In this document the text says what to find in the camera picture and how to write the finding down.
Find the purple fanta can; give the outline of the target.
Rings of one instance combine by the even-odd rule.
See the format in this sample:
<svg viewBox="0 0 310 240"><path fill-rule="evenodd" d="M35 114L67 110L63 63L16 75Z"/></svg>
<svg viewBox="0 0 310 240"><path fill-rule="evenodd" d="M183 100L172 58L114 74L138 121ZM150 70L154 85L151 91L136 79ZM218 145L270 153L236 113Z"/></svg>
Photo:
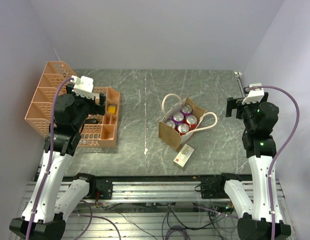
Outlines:
<svg viewBox="0 0 310 240"><path fill-rule="evenodd" d="M182 124L185 121L185 116L181 112L176 112L172 115L171 120L176 124Z"/></svg>
<svg viewBox="0 0 310 240"><path fill-rule="evenodd" d="M193 114L193 108L190 105L185 104L181 107L180 112L187 117Z"/></svg>
<svg viewBox="0 0 310 240"><path fill-rule="evenodd" d="M173 128L174 130L176 130L177 125L173 120L167 120L165 122L165 124L168 125L169 127Z"/></svg>

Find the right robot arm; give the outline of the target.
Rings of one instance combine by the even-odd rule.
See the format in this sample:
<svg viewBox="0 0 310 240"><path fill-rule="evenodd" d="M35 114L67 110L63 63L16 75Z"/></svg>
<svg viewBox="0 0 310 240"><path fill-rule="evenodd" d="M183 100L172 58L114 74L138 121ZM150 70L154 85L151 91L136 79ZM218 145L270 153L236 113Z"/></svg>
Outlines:
<svg viewBox="0 0 310 240"><path fill-rule="evenodd" d="M234 174L215 186L221 198L229 197L238 215L237 233L241 240L286 240L292 228L284 223L276 194L275 178L276 143L271 136L278 121L279 108L262 97L258 102L245 102L244 98L229 97L225 116L244 123L242 142L252 175L253 198Z"/></svg>

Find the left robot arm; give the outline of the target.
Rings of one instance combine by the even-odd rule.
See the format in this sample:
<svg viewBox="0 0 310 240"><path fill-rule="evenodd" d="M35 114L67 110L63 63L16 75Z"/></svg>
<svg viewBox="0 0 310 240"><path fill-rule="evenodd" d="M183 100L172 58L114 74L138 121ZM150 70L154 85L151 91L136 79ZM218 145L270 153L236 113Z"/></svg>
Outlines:
<svg viewBox="0 0 310 240"><path fill-rule="evenodd" d="M78 203L97 193L95 177L79 173L58 197L65 171L81 140L85 120L90 115L105 113L105 99L100 97L96 103L93 89L92 83L70 83L65 94L54 96L38 180L21 217L12 219L9 225L9 229L24 240L60 240L66 221Z"/></svg>

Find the purple Fanta can front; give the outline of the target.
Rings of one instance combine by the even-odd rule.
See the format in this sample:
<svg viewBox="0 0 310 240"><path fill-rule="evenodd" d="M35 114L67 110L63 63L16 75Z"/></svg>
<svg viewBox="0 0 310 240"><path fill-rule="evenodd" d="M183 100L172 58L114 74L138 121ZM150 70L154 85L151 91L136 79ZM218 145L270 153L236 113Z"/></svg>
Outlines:
<svg viewBox="0 0 310 240"><path fill-rule="evenodd" d="M182 124L185 121L185 116L181 112L176 112L172 115L171 120L176 124Z"/></svg>

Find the red cola can back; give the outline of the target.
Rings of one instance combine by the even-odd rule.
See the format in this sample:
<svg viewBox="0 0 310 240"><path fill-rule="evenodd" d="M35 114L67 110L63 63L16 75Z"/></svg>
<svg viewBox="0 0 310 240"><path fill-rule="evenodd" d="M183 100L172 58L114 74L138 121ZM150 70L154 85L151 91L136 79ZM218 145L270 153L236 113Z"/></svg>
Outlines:
<svg viewBox="0 0 310 240"><path fill-rule="evenodd" d="M186 123L181 123L177 126L178 133L183 136L190 131L190 127Z"/></svg>

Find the red cola can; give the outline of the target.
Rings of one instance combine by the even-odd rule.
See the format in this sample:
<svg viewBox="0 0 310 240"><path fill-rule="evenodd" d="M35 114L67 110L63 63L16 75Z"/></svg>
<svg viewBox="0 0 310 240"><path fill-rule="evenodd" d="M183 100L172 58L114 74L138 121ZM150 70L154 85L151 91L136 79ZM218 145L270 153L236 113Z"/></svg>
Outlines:
<svg viewBox="0 0 310 240"><path fill-rule="evenodd" d="M178 133L183 136L190 131L190 127L186 123L181 123L177 126Z"/></svg>
<svg viewBox="0 0 310 240"><path fill-rule="evenodd" d="M188 125L190 130L194 130L198 125L198 120L194 115L188 115L185 117L184 123Z"/></svg>

